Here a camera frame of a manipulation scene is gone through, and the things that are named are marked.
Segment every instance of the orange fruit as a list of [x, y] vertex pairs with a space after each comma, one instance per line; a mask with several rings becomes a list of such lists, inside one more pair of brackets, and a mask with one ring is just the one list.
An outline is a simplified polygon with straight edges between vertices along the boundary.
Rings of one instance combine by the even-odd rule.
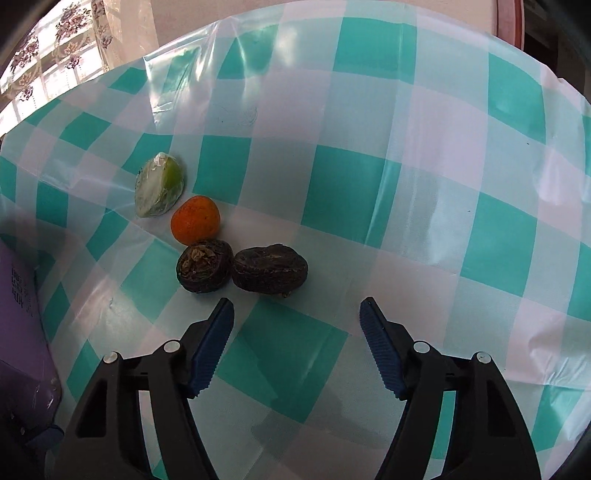
[[211, 198], [189, 198], [170, 219], [173, 236], [183, 245], [214, 238], [220, 229], [220, 212]]

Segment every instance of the silver screw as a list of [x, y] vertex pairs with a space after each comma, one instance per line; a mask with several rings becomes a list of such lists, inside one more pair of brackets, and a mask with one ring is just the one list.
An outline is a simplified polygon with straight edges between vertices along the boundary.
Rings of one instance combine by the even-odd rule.
[[108, 353], [103, 357], [103, 362], [106, 364], [112, 364], [115, 360], [117, 360], [117, 352]]
[[431, 347], [425, 342], [416, 342], [413, 345], [414, 351], [417, 353], [428, 353]]
[[173, 353], [176, 352], [179, 348], [181, 348], [181, 344], [178, 343], [176, 340], [170, 340], [164, 344], [164, 351], [166, 353]]
[[476, 354], [476, 359], [481, 363], [481, 364], [489, 364], [491, 363], [491, 356], [486, 353], [486, 352], [478, 352]]

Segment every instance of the plastic-wrapped lime half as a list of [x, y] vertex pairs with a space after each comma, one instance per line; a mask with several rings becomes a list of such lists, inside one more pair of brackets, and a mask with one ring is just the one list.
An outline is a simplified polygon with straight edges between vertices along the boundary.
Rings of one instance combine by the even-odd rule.
[[183, 171], [176, 160], [160, 152], [150, 159], [135, 181], [135, 213], [154, 217], [168, 212], [181, 196]]

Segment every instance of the purple box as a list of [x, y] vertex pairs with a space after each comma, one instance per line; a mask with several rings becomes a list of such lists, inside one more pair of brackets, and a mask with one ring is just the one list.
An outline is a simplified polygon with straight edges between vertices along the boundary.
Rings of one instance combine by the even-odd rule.
[[26, 429], [47, 427], [60, 398], [34, 272], [0, 241], [0, 407]]

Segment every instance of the checkered tablecloth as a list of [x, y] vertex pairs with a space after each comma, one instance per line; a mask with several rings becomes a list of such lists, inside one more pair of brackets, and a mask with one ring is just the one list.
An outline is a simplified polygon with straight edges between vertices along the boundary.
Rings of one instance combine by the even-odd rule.
[[[372, 295], [416, 339], [494, 357], [547, 478], [591, 418], [590, 116], [501, 40], [340, 0], [216, 22], [53, 100], [2, 145], [0, 233], [38, 266], [58, 423], [102, 355], [151, 353], [225, 296], [236, 327], [191, 404], [220, 478], [372, 479], [404, 405], [358, 325]], [[181, 201], [215, 199], [235, 251], [291, 245], [305, 285], [183, 290], [170, 213], [134, 216], [159, 151], [186, 168]], [[145, 396], [142, 415], [164, 477]]]

